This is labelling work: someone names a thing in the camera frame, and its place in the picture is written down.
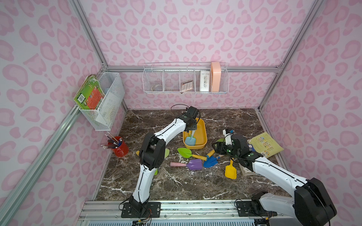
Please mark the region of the white box on shelf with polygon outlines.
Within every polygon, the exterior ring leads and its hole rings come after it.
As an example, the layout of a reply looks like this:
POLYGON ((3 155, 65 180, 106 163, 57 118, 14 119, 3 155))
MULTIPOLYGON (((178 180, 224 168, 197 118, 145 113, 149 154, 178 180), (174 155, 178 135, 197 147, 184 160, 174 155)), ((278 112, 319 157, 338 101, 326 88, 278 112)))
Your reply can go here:
POLYGON ((200 92, 209 92, 210 90, 210 71, 201 71, 200 72, 200 83, 199 91, 200 92))

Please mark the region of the blue shovel wooden handle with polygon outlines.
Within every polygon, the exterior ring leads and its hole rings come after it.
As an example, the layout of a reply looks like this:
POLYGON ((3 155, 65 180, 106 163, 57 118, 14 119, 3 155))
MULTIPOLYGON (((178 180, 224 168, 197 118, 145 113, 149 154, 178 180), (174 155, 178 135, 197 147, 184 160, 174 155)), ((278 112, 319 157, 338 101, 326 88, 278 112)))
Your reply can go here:
POLYGON ((219 155, 217 157, 214 156, 206 156, 206 161, 204 161, 203 167, 204 168, 211 168, 218 164, 218 160, 223 157, 223 155, 219 155))

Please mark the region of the white mesh wall basket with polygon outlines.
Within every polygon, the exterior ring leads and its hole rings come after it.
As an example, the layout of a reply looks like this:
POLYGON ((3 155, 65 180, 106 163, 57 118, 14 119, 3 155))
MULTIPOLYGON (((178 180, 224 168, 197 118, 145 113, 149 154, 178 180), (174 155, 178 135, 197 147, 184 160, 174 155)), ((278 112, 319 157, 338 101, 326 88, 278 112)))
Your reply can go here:
POLYGON ((96 131, 110 131, 125 95, 119 73, 88 76, 74 96, 80 112, 96 131))

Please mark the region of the green shovel yellow handle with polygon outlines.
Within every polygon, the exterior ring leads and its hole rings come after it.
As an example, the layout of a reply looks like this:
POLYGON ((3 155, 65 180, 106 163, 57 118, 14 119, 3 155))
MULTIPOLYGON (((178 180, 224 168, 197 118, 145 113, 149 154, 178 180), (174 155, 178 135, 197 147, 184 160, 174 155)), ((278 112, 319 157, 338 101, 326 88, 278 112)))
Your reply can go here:
POLYGON ((218 140, 214 140, 211 143, 212 149, 218 155, 226 155, 226 141, 225 138, 220 138, 218 140))

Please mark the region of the pink box on shelf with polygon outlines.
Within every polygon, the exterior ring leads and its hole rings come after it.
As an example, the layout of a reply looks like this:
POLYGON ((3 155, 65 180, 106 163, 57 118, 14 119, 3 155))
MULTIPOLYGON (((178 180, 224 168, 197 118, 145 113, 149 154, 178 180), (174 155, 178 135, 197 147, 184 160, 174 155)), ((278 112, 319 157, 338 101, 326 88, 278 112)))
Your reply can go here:
POLYGON ((219 92, 221 82, 221 65, 219 62, 211 62, 212 92, 219 92))

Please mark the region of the small calculator on shelf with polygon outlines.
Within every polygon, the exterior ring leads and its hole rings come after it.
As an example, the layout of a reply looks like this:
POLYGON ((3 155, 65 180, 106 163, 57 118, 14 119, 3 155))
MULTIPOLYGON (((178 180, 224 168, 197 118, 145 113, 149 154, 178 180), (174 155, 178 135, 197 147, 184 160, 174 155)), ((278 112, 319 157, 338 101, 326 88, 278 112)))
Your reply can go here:
POLYGON ((194 89, 194 81, 186 81, 181 84, 181 92, 192 91, 194 89))

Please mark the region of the green shovel under left arm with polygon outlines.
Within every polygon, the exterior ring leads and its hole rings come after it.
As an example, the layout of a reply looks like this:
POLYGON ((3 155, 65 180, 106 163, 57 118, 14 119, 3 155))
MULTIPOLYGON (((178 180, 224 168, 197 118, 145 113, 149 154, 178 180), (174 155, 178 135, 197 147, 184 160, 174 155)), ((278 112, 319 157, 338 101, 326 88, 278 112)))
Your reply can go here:
POLYGON ((165 149, 165 156, 164 158, 166 159, 168 156, 169 156, 169 153, 170 153, 170 150, 168 148, 165 149))

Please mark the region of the green shovel blue-tipped handle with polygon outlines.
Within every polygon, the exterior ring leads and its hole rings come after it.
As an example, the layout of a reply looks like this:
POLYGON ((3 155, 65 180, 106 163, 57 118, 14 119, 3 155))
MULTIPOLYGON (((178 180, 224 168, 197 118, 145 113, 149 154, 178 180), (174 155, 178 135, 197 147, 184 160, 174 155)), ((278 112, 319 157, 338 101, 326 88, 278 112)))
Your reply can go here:
POLYGON ((177 151, 182 157, 187 158, 187 159, 189 159, 190 157, 194 157, 197 159, 201 159, 203 161, 207 160, 207 158, 205 156, 195 155, 191 152, 190 149, 187 149, 187 148, 178 148, 177 151))

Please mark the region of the yellow-green paper booklet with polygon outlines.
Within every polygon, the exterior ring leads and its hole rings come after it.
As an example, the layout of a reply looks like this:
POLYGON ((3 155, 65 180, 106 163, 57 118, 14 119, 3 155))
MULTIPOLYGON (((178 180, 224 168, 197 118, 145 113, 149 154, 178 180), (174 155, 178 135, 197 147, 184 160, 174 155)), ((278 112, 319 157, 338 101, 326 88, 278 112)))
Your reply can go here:
POLYGON ((284 150, 267 132, 251 138, 248 142, 256 152, 265 158, 272 157, 284 150))

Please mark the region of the light blue shovel white handle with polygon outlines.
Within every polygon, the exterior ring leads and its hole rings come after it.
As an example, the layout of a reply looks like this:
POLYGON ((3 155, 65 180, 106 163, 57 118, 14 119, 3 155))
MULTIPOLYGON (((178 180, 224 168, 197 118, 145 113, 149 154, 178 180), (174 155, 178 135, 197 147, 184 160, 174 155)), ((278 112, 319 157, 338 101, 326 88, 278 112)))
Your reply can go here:
POLYGON ((196 145, 196 138, 194 137, 195 130, 191 132, 191 134, 186 137, 185 144, 188 146, 195 146, 196 145))

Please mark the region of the purple shovel pink handle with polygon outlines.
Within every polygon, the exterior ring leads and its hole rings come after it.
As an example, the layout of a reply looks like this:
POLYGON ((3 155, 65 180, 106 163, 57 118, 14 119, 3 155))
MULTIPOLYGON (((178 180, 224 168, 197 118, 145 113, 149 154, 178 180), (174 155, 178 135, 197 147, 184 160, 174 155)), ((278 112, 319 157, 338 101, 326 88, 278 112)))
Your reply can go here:
POLYGON ((193 159, 190 160, 188 163, 170 163, 171 167, 187 167, 189 170, 202 170, 203 163, 201 159, 193 159))

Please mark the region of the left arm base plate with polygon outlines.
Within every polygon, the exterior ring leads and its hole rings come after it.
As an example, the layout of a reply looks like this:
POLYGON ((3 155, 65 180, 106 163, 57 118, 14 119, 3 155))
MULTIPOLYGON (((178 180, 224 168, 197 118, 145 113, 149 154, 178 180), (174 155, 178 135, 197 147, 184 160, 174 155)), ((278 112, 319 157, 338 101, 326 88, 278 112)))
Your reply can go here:
POLYGON ((148 202, 142 207, 132 207, 130 203, 125 202, 122 208, 121 218, 146 218, 151 215, 152 218, 159 218, 161 211, 161 202, 148 202))

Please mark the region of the orange storage box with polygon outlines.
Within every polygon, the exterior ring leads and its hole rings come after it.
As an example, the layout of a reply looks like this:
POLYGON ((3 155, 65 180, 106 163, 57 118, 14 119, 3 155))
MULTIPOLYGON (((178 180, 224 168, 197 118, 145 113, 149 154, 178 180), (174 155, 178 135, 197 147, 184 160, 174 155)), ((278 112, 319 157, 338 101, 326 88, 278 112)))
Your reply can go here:
POLYGON ((200 121, 198 122, 196 132, 193 136, 196 139, 196 143, 194 146, 189 146, 186 144, 185 140, 190 135, 191 131, 183 132, 183 143, 186 148, 193 150, 193 149, 203 149, 205 147, 205 145, 207 144, 207 135, 206 135, 206 126, 203 119, 200 119, 200 121))

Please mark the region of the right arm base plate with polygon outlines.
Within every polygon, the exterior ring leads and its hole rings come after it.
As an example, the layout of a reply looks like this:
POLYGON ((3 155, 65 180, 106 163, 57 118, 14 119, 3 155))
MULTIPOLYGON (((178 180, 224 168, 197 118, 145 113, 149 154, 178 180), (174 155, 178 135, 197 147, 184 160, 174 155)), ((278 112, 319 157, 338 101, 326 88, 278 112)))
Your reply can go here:
POLYGON ((267 212, 257 201, 242 201, 237 199, 234 206, 240 217, 266 217, 267 212))

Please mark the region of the white paper in basket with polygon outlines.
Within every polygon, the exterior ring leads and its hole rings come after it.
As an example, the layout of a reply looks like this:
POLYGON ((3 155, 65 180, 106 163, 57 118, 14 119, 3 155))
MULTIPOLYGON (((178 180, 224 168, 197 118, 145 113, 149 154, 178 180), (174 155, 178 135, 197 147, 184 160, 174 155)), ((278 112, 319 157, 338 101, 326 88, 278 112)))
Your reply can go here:
POLYGON ((103 99, 99 109, 97 110, 98 115, 96 116, 95 121, 111 127, 115 120, 120 104, 121 101, 119 96, 109 91, 103 99))

